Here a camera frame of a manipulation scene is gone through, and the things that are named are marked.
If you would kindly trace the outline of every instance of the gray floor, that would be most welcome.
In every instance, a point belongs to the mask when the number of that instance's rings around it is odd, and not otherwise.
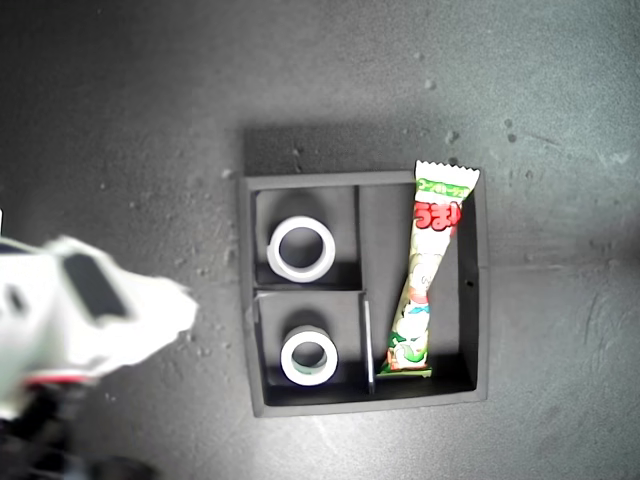
[[[42,0],[0,32],[5,233],[202,304],[193,342],[93,395],[87,453],[168,479],[640,478],[638,0]],[[254,419],[225,169],[450,157],[487,178],[489,400]]]

